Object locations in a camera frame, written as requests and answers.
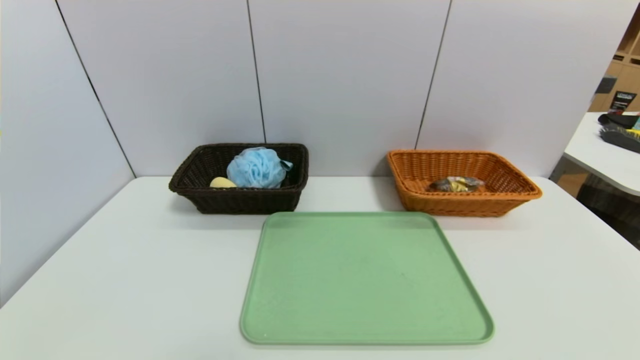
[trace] white table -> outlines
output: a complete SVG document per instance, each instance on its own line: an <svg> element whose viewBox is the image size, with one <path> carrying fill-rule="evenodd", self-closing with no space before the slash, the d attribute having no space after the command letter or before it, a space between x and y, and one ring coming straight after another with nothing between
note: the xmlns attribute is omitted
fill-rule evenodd
<svg viewBox="0 0 640 360"><path fill-rule="evenodd" d="M611 145L600 138L598 117L602 114L585 114L564 150L564 156L616 188L640 196L640 154ZM562 172L563 164L560 163L558 167L556 172Z"/></svg>
<svg viewBox="0 0 640 360"><path fill-rule="evenodd" d="M438 217L493 317L456 347L286 347L239 316L265 216L127 185L0 309L2 360L640 359L640 252L547 179L502 218ZM389 178L313 177L298 211L400 210Z"/></svg>

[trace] brown wicker basket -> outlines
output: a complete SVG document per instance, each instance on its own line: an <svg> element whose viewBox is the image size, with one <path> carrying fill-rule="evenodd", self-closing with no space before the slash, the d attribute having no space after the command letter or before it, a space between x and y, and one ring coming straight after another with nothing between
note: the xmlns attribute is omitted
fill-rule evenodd
<svg viewBox="0 0 640 360"><path fill-rule="evenodd" d="M387 154L405 209L456 217L501 217L542 191L498 154L486 151L396 150ZM486 183L473 193L430 192L433 181L472 176Z"/></svg>
<svg viewBox="0 0 640 360"><path fill-rule="evenodd" d="M210 188L214 177L226 177L227 166L249 147L273 149L293 163L279 189ZM273 214L293 211L307 184L309 154L299 143L217 143L198 146L176 170L169 190L189 199L203 214Z"/></svg>

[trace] panel seam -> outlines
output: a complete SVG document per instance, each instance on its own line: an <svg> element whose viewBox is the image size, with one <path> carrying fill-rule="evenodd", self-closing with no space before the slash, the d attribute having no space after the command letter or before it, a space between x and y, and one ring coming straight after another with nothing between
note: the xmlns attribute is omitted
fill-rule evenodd
<svg viewBox="0 0 640 360"><path fill-rule="evenodd" d="M267 130L264 127L264 112L262 110L262 95L260 93L260 78L258 77L258 61L255 55L255 42L253 40L253 25L251 22L251 8L249 7L249 0L246 0L246 13L249 16L249 34L251 34L251 49L253 50L253 65L255 66L255 82L258 85L258 103L260 104L260 119L262 119L262 135L264 137L264 143L267 142Z"/></svg>
<svg viewBox="0 0 640 360"><path fill-rule="evenodd" d="M76 42L74 41L74 37L71 36L71 31L69 31L69 26L67 25L67 21L65 20L65 16L62 14L62 9L60 8L60 4L58 3L58 0L56 0L56 6L58 7L58 13L60 13L60 17L62 18L62 23L64 23L65 29L67 29L67 34L69 35L69 39L71 39L71 44L74 46L74 50L76 50L76 55L78 57L78 60L80 61L80 65L82 66L82 69L84 71L84 75L86 76L86 79L89 81L89 85L91 86L91 89L93 90L93 94L95 95L95 99L98 100L98 104L100 105L100 109L102 110L102 114L104 115L104 118L107 120L107 124L109 124L109 128L111 129L111 132L113 133L113 137L116 139L116 142L118 143L120 151L122 151L122 156L124 156L124 160L127 162L127 165L129 166L129 169L131 170L131 174L133 174L133 178L137 178L136 173L135 173L135 171L133 171L133 167L131 166L131 162L127 158L127 154L124 152L124 149L122 148L122 144L120 143L120 139L118 139L118 135L116 135L116 132L113 129L113 126L111 125L111 121L109 121L109 117L107 116L107 112L104 110L104 106L102 105L102 102L100 101L100 97L98 97L98 93L95 91L95 87L93 86L91 78L89 77L89 73L86 71L86 67L84 66L84 62L82 61L82 57L80 57L80 52L78 51L78 48L76 46Z"/></svg>
<svg viewBox="0 0 640 360"><path fill-rule="evenodd" d="M436 55L436 62L433 64L433 73L431 73L431 81L429 82L429 90L427 91L427 99L424 101L424 109L422 111L422 118L420 119L420 126L418 127L418 136L415 138L414 149L418 149L418 141L420 140L420 132L422 131L422 125L424 123L424 116L427 113L427 104L429 103L429 96L431 96L431 89L433 88L433 80L436 77L436 69L438 67L438 60L440 60L440 51L442 50L442 42L444 41L444 33L447 31L447 23L449 22L449 14L451 13L451 4L453 0L449 0L449 8L447 9L447 17L444 20L444 26L442 27L442 36L440 37L440 45L438 46L438 54Z"/></svg>

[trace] orange wicker basket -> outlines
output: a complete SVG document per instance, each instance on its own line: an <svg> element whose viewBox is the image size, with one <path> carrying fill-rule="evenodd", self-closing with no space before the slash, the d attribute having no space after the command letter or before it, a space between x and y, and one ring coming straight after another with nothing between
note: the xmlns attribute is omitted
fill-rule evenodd
<svg viewBox="0 0 640 360"><path fill-rule="evenodd" d="M542 196L542 191L502 156L488 151L395 150L387 160L400 201L409 211L456 217L501 217ZM484 191L431 192L429 185L447 176L483 180Z"/></svg>

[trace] white wall panel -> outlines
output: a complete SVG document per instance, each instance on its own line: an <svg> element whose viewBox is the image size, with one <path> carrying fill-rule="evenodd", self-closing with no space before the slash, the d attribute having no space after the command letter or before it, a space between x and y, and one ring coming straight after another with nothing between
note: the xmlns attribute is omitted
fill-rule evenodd
<svg viewBox="0 0 640 360"><path fill-rule="evenodd" d="M56 3L2 7L0 304L133 179Z"/></svg>
<svg viewBox="0 0 640 360"><path fill-rule="evenodd" d="M636 5L454 0L418 148L495 151L548 176Z"/></svg>
<svg viewBox="0 0 640 360"><path fill-rule="evenodd" d="M205 143L264 141L246 1L59 2L136 175L172 175Z"/></svg>
<svg viewBox="0 0 640 360"><path fill-rule="evenodd" d="M250 0L268 142L301 142L310 173L384 173L413 148L449 0Z"/></svg>

